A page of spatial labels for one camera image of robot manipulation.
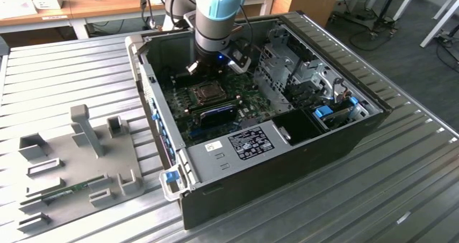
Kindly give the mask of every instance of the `motherboard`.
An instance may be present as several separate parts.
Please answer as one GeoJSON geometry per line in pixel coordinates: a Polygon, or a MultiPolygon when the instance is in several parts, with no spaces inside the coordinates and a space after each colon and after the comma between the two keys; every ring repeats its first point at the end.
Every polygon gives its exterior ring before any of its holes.
{"type": "Polygon", "coordinates": [[[219,71],[198,80],[171,76],[169,85],[162,87],[189,147],[277,115],[250,72],[219,71]]]}

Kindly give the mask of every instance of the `white paper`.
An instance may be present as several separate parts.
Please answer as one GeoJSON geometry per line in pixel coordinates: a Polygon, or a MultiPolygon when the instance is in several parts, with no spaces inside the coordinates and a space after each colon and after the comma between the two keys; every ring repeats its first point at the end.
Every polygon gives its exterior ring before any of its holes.
{"type": "Polygon", "coordinates": [[[33,0],[0,0],[0,19],[37,14],[33,0]]]}

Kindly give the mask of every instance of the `green circuit board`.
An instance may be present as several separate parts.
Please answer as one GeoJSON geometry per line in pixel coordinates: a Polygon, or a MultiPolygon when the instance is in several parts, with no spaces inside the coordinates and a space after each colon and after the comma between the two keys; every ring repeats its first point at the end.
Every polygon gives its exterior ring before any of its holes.
{"type": "Polygon", "coordinates": [[[229,73],[219,79],[206,81],[205,83],[163,90],[174,119],[189,147],[257,125],[275,115],[270,101],[259,92],[250,74],[229,73]],[[222,86],[226,100],[215,104],[203,104],[197,97],[197,88],[202,84],[215,83],[215,81],[222,86]],[[237,105],[238,107],[235,120],[223,125],[202,129],[199,127],[199,115],[206,111],[230,105],[237,105]]]}

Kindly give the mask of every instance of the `sticker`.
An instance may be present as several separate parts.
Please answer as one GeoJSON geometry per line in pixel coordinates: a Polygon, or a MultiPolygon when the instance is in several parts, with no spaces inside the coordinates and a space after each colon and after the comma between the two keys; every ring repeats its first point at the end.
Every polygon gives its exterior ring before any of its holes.
{"type": "Polygon", "coordinates": [[[223,145],[222,145],[221,141],[217,141],[217,142],[213,142],[213,143],[207,144],[205,147],[206,147],[206,150],[207,150],[209,152],[211,152],[211,151],[214,151],[214,150],[222,148],[223,145]]]}
{"type": "Polygon", "coordinates": [[[261,127],[229,137],[233,147],[242,160],[247,160],[274,149],[261,127]]]}
{"type": "Polygon", "coordinates": [[[42,17],[43,20],[67,19],[67,16],[47,16],[42,17]]]}

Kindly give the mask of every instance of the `desk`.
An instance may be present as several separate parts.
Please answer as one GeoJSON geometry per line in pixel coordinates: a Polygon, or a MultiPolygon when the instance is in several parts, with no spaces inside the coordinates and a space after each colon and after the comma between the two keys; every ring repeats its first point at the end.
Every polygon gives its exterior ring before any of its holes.
{"type": "MultiPolygon", "coordinates": [[[[273,2],[274,0],[246,0],[245,5],[262,4],[261,15],[269,15],[273,2]]],[[[0,33],[73,26],[78,38],[86,39],[90,37],[86,24],[142,16],[141,0],[66,0],[63,6],[61,10],[39,10],[37,15],[0,20],[0,33]],[[62,16],[62,19],[43,20],[43,17],[51,16],[62,16]]],[[[162,4],[153,5],[151,8],[155,16],[166,14],[162,4]]]]}
{"type": "Polygon", "coordinates": [[[63,8],[58,10],[39,10],[38,14],[19,16],[0,20],[0,33],[21,32],[43,28],[70,25],[73,18],[70,0],[65,0],[63,8]]]}

